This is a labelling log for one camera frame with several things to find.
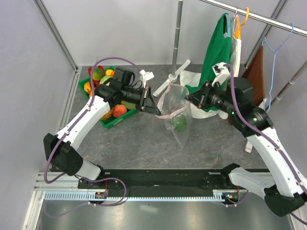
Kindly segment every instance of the fruit basket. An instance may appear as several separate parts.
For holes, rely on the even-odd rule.
[[[111,69],[111,70],[115,70],[114,67],[109,67],[107,69],[105,69],[105,71],[107,71],[108,69]],[[83,92],[83,94],[85,95],[85,97],[87,99],[89,99],[89,94],[87,94],[84,90],[84,85],[90,81],[90,78],[86,78],[82,81],[79,82],[79,87],[81,89],[81,91]],[[107,120],[101,120],[100,119],[100,123],[102,124],[103,127],[106,127],[106,128],[112,128],[113,126],[115,126],[116,124],[118,124],[119,122],[127,119],[128,117],[132,116],[133,114],[137,113],[138,111],[136,109],[127,109],[127,112],[125,114],[123,114],[122,116],[120,117],[114,117],[114,116],[111,116],[109,119]]]

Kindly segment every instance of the orange hanger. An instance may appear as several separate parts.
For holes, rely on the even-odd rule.
[[[246,11],[247,11],[247,13],[246,13],[245,21],[244,21],[242,24],[240,24],[240,19],[239,19],[239,17],[236,17],[236,31],[235,31],[235,33],[234,33],[234,36],[235,36],[235,38],[237,38],[237,39],[241,39],[241,28],[242,28],[242,26],[245,25],[246,22],[248,21],[249,7],[246,7]]]

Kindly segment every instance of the white wall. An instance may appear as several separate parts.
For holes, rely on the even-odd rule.
[[[279,20],[294,22],[299,27],[306,28],[307,2],[292,0],[286,5]],[[268,42],[276,49],[289,32],[273,28],[268,36]],[[307,60],[307,38],[293,34],[280,49],[276,58],[273,97],[297,72]],[[265,90],[269,98],[273,53],[264,46]],[[285,149],[299,168],[307,176],[307,69],[302,73],[294,86],[285,93],[283,99],[269,111]]]
[[[267,16],[278,2],[221,1],[240,8],[248,6],[251,12]],[[137,64],[172,62],[177,0],[44,0],[44,3],[78,65],[92,65],[97,56],[119,56]],[[216,22],[224,12],[198,0],[184,1],[178,64],[187,58],[194,64],[203,63]],[[263,27],[264,24],[252,19],[243,27],[242,61],[248,58]]]
[[[0,1],[0,229],[21,229],[73,71],[31,0]]]

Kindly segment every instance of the green shirt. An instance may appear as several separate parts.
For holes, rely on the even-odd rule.
[[[198,87],[190,87],[186,85],[189,93],[194,93],[199,90],[206,80],[214,80],[215,74],[212,70],[212,66],[219,62],[229,63],[231,48],[230,27],[231,24],[229,15],[228,13],[224,13],[217,22],[214,33],[208,45],[206,57],[202,66],[200,83],[198,84]],[[205,111],[208,112],[211,109],[215,111],[217,110],[216,108],[211,107]]]

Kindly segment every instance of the brown cloth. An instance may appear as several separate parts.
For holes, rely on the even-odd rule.
[[[265,98],[264,78],[263,78],[263,46],[260,47],[251,64],[242,75],[253,87],[253,103],[259,104]]]

